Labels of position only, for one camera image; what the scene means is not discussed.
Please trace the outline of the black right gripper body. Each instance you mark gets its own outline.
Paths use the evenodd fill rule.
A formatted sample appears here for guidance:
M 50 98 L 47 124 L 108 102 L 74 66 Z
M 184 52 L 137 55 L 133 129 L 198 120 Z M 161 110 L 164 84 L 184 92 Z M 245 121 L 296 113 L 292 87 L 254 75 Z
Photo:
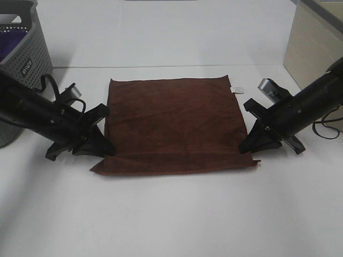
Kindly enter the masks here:
M 256 117 L 256 122 L 262 124 L 268 138 L 285 142 L 296 154 L 305 151 L 304 145 L 295 136 L 305 128 L 305 117 L 300 105 L 287 99 L 267 109 L 254 99 L 249 99 L 243 106 Z

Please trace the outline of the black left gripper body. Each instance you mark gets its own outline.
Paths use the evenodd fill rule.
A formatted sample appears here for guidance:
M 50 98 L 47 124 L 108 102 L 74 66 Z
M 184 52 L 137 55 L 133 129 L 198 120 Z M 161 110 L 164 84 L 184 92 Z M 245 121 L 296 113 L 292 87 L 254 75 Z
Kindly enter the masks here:
M 50 131 L 49 138 L 54 142 L 47 150 L 45 157 L 55 161 L 64 151 L 72 153 L 73 148 L 82 140 L 87 140 L 92 127 L 109 116 L 109 108 L 104 104 L 87 111 L 76 120 L 62 120 L 60 126 Z

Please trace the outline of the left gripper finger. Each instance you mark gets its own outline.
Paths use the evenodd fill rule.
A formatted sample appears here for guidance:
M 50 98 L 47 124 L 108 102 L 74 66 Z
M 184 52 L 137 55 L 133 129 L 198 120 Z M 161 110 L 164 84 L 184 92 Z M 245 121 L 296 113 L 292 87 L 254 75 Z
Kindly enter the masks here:
M 97 125 L 92 127 L 87 140 L 87 149 L 92 156 L 114 156 L 115 146 L 102 134 Z
M 82 140 L 73 148 L 72 154 L 75 156 L 96 156 L 104 157 L 105 152 L 101 145 L 94 139 Z

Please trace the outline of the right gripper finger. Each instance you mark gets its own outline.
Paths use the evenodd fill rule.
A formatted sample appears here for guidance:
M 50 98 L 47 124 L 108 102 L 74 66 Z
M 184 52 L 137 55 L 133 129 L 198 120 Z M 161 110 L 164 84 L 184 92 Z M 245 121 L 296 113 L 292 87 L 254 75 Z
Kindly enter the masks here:
M 250 133 L 239 145 L 238 150 L 241 154 L 247 152 L 255 153 L 266 150 L 267 144 L 266 131 L 260 122 L 255 122 Z
M 264 150 L 279 149 L 282 143 L 278 140 L 273 140 L 270 138 L 259 138 L 253 141 L 251 152 L 261 152 Z

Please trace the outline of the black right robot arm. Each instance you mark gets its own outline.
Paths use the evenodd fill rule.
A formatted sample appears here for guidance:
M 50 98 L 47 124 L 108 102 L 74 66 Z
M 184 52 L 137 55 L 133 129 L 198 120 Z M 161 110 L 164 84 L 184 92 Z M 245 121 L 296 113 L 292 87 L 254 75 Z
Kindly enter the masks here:
M 270 78 L 264 78 L 258 89 L 273 105 L 265 108 L 254 99 L 243 105 L 257 120 L 239 145 L 239 152 L 278 149 L 285 142 L 296 154 L 300 154 L 305 147 L 295 135 L 342 105 L 342 59 L 296 95 Z

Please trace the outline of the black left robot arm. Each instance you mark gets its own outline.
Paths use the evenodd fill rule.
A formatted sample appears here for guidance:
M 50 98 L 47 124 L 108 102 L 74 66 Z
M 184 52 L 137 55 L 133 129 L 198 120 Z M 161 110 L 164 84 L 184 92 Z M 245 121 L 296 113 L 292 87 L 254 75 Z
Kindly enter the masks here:
M 113 156 L 115 146 L 102 134 L 98 122 L 109 117 L 109 108 L 100 103 L 91 110 L 80 99 L 80 92 L 71 84 L 60 92 L 55 79 L 44 74 L 42 89 L 51 84 L 55 100 L 41 95 L 8 75 L 1 73 L 1 121 L 29 129 L 53 142 L 45 157 L 55 161 L 64 151 L 73 155 Z

